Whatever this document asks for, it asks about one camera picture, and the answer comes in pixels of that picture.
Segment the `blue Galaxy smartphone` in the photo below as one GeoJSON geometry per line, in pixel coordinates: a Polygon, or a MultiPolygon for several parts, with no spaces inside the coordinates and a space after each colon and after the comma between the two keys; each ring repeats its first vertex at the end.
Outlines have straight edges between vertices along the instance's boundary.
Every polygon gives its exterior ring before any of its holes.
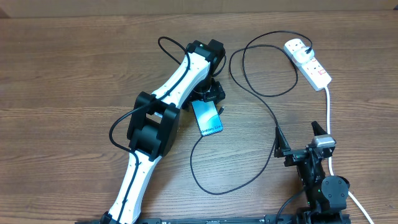
{"type": "Polygon", "coordinates": [[[224,110],[224,106],[216,109],[213,101],[193,101],[192,108],[197,120],[198,128],[202,136],[209,136],[223,130],[220,115],[224,110]]]}

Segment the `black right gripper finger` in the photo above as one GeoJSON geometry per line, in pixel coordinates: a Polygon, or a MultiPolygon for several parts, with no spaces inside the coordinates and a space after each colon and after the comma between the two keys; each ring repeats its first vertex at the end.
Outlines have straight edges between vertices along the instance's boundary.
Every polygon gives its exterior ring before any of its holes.
{"type": "Polygon", "coordinates": [[[319,125],[317,121],[311,123],[314,136],[326,135],[327,132],[319,125]]]}
{"type": "Polygon", "coordinates": [[[291,150],[281,128],[275,127],[274,157],[284,157],[291,150]]]}

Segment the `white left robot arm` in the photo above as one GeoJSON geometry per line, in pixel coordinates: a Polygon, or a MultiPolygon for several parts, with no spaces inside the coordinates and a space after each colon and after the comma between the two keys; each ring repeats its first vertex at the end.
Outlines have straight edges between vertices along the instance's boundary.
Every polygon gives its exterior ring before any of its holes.
{"type": "Polygon", "coordinates": [[[214,39],[208,44],[196,40],[183,51],[184,58],[172,76],[152,93],[141,92],[132,111],[110,128],[113,131],[121,121],[130,119],[129,145],[122,148],[128,152],[129,162],[118,196],[100,223],[137,222],[150,177],[177,136],[181,110],[192,106],[201,136],[223,130],[216,104],[225,98],[225,92],[215,81],[218,66],[226,59],[223,44],[214,39]]]}

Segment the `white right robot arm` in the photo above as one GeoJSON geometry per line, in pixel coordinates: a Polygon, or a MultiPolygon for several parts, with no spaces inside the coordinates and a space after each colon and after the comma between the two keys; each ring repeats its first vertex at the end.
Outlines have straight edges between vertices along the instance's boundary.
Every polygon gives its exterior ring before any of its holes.
{"type": "Polygon", "coordinates": [[[325,174],[322,161],[329,159],[335,150],[335,139],[316,121],[312,122],[314,137],[303,149],[290,148],[281,128],[275,127],[275,157],[283,157],[286,167],[295,166],[303,189],[291,196],[279,209],[276,223],[350,223],[346,209],[350,183],[338,175],[325,174]],[[301,194],[307,198],[307,206],[298,208],[294,215],[282,218],[284,208],[301,194]]]}

